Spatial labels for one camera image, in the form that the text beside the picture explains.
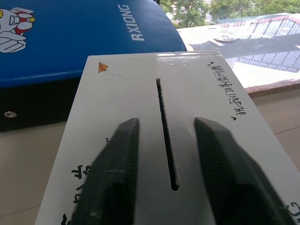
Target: tiled floor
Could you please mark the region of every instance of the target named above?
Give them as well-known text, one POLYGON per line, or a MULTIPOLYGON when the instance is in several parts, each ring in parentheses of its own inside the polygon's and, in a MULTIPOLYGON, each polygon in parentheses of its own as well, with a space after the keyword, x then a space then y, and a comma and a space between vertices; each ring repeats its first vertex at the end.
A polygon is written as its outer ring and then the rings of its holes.
MULTIPOLYGON (((253 101, 300 170, 300 90, 253 101)), ((0 225, 34 225, 64 127, 0 133, 0 225)))

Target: orange paper airplane drawing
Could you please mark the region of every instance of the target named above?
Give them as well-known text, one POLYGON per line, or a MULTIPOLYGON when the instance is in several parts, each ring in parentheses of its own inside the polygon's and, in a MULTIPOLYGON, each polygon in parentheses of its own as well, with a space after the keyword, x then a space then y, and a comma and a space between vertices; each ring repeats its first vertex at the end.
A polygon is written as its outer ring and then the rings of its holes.
POLYGON ((103 71, 106 71, 106 69, 109 68, 109 66, 103 64, 103 63, 99 63, 99 69, 98 69, 98 73, 101 73, 103 71))

